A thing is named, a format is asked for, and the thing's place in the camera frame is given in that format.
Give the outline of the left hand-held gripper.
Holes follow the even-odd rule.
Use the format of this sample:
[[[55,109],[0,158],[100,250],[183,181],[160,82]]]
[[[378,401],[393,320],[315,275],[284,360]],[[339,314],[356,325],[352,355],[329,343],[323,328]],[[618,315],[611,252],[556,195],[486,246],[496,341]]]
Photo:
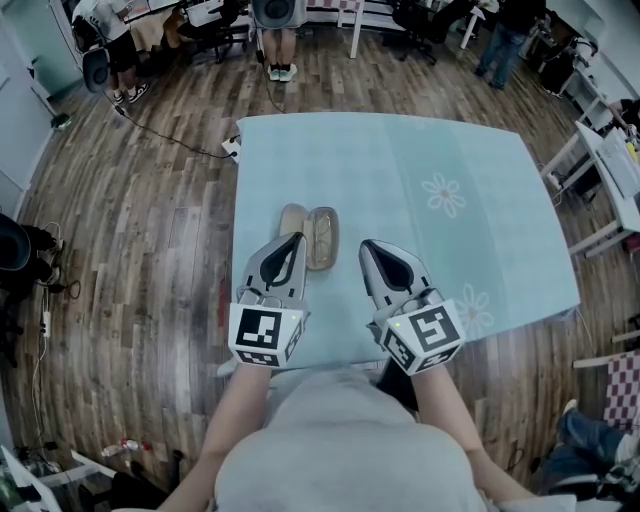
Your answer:
[[[230,305],[229,349],[239,363],[283,370],[304,333],[307,240],[282,235],[256,251]]]

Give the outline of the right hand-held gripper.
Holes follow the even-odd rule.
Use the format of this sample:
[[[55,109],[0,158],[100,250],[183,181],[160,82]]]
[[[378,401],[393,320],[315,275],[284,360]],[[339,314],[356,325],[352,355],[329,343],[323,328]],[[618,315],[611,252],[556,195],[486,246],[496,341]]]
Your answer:
[[[454,302],[429,283],[421,260],[397,245],[367,239],[359,263],[376,306],[367,328],[390,359],[413,376],[453,358],[466,334]]]

